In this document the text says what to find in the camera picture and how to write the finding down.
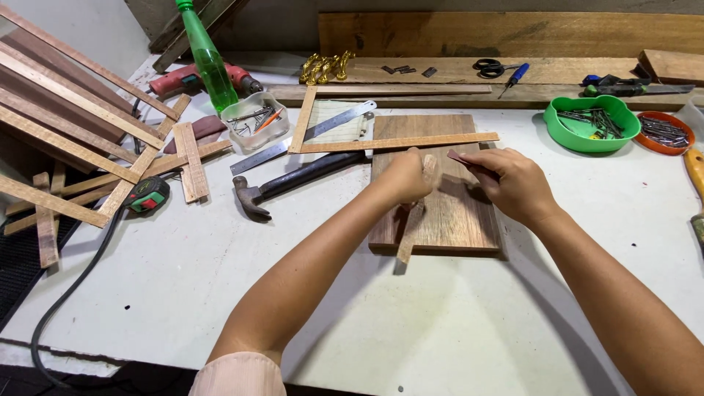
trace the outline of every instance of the scissors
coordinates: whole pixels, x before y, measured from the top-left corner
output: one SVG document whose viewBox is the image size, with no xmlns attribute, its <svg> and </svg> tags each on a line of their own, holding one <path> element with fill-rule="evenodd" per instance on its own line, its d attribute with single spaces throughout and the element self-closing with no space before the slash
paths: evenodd
<svg viewBox="0 0 704 396">
<path fill-rule="evenodd" d="M 479 75 L 484 78 L 499 78 L 502 76 L 506 69 L 515 69 L 521 66 L 523 63 L 516 63 L 515 65 L 502 65 L 501 62 L 496 59 L 482 58 L 479 59 L 472 67 L 475 70 L 479 70 Z"/>
</svg>

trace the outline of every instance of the green bowl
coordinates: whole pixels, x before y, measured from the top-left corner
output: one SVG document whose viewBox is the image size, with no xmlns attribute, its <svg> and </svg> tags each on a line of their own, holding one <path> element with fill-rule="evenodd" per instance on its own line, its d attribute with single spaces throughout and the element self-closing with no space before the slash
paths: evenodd
<svg viewBox="0 0 704 396">
<path fill-rule="evenodd" d="M 571 130 L 558 120 L 558 111 L 574 111 L 599 108 L 606 110 L 609 117 L 616 125 L 624 128 L 623 139 L 595 140 L 589 139 L 594 134 L 596 128 L 588 123 L 581 123 L 577 120 L 563 118 L 562 121 Z M 626 145 L 641 131 L 641 123 L 638 118 L 628 109 L 628 106 L 617 97 L 601 95 L 596 98 L 571 99 L 565 97 L 554 98 L 550 106 L 543 114 L 545 123 L 548 124 L 548 132 L 553 139 L 568 149 L 585 153 L 602 153 L 616 151 Z"/>
</svg>

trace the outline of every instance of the hammer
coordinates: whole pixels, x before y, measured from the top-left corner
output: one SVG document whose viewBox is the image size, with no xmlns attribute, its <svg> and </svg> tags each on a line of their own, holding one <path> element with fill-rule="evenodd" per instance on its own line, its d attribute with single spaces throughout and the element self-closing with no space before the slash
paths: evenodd
<svg viewBox="0 0 704 396">
<path fill-rule="evenodd" d="M 328 173 L 339 171 L 354 163 L 360 163 L 366 158 L 364 150 L 331 153 L 316 159 L 303 168 L 266 182 L 261 187 L 247 187 L 247 179 L 244 176 L 235 176 L 232 179 L 232 184 L 234 184 L 237 198 L 245 212 L 264 221 L 269 221 L 271 220 L 269 212 L 257 206 L 261 202 L 291 191 Z"/>
</svg>

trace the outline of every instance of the green plastic bottle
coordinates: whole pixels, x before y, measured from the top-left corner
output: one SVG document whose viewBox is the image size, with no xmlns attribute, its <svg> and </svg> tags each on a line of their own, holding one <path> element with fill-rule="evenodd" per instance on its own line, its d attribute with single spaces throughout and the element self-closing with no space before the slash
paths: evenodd
<svg viewBox="0 0 704 396">
<path fill-rule="evenodd" d="M 176 5 L 183 17 L 196 68 L 210 95 L 210 101 L 220 115 L 229 105 L 238 102 L 237 93 L 232 87 L 232 81 L 227 77 L 227 70 L 220 53 L 215 49 L 213 40 L 208 36 L 208 32 L 193 9 L 193 1 L 176 0 Z"/>
</svg>

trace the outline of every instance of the sleeve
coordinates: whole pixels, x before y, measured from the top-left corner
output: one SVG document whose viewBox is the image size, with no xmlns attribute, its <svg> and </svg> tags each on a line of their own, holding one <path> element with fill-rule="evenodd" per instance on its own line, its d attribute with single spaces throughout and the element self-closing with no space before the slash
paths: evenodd
<svg viewBox="0 0 704 396">
<path fill-rule="evenodd" d="M 256 352 L 226 354 L 197 374 L 189 396 L 286 396 L 281 369 Z"/>
</svg>

